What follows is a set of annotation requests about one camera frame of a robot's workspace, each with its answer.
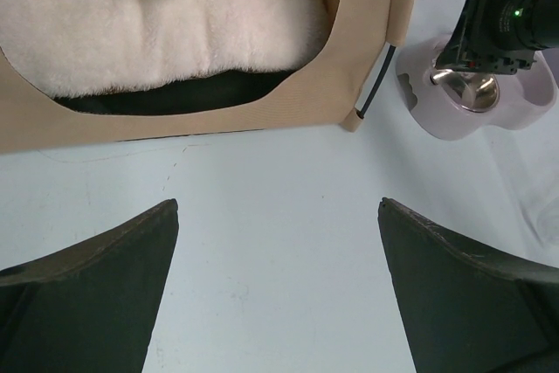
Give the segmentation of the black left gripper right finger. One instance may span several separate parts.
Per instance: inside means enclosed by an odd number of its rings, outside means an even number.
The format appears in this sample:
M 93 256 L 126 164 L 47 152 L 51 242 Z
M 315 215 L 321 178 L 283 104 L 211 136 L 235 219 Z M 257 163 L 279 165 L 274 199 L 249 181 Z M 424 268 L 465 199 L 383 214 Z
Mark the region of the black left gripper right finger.
M 378 225 L 418 372 L 556 372 L 558 270 L 390 198 Z

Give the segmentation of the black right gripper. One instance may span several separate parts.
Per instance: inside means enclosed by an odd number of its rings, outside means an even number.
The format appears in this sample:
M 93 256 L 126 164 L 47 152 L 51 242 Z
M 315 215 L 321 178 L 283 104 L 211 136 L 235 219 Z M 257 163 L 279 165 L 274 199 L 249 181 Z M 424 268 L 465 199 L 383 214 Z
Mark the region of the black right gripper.
M 558 0 L 465 0 L 434 67 L 515 74 L 558 47 Z

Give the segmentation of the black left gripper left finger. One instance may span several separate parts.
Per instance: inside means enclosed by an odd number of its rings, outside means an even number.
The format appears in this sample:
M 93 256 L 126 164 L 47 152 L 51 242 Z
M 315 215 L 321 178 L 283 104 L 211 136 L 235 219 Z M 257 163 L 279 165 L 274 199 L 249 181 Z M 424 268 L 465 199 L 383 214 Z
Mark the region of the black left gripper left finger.
M 1 272 L 3 372 L 140 372 L 178 237 L 178 204 Z

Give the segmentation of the grey double pet bowl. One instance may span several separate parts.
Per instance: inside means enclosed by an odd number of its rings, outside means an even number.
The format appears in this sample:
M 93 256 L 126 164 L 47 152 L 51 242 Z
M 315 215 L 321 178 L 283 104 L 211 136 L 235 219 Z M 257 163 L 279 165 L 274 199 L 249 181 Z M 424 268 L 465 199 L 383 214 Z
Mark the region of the grey double pet bowl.
M 558 87 L 543 54 L 515 75 L 438 70 L 447 36 L 405 47 L 395 65 L 397 82 L 413 119 L 430 135 L 457 141 L 479 128 L 520 130 L 556 103 Z

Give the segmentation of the tan fabric pet tent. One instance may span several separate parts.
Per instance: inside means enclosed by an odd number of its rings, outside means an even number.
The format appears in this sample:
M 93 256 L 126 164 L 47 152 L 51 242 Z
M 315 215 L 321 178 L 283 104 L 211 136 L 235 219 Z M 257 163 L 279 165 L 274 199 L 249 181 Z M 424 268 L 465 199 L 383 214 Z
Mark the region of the tan fabric pet tent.
M 1 150 L 78 145 L 340 123 L 358 128 L 362 87 L 386 45 L 405 41 L 414 0 L 327 0 L 332 30 L 308 65 L 261 99 L 168 116 L 73 112 L 1 64 Z

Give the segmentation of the cream fluffy cushion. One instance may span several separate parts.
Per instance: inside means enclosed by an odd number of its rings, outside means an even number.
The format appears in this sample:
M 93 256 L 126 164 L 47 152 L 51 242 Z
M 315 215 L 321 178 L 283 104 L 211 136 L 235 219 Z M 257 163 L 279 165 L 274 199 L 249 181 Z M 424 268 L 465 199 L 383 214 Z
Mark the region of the cream fluffy cushion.
M 52 98 L 145 91 L 314 59 L 325 0 L 1 0 L 1 49 Z

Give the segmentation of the stainless steel bowl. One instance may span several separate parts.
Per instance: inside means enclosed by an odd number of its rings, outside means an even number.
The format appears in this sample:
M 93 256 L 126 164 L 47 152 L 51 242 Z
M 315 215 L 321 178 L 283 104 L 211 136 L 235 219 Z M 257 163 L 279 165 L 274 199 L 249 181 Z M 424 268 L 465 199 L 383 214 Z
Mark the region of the stainless steel bowl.
M 462 109 L 473 113 L 485 113 L 500 100 L 500 87 L 490 73 L 463 73 L 450 69 L 433 70 L 431 83 L 440 86 Z

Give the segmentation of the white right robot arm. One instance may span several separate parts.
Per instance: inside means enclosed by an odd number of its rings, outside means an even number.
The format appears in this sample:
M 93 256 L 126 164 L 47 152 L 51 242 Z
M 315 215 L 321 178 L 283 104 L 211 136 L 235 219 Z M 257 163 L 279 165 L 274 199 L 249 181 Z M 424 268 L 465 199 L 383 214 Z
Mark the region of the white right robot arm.
M 558 0 L 465 0 L 434 67 L 514 75 L 558 46 Z

